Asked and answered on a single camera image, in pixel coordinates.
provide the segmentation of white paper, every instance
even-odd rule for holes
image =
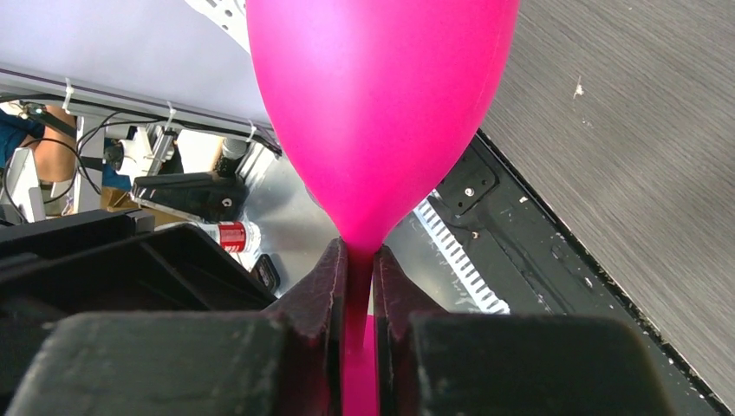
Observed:
[[[0,0],[0,67],[267,121],[248,53],[181,0]]]

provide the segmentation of wooden surface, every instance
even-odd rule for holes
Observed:
[[[734,408],[735,2],[521,9],[484,130]]]

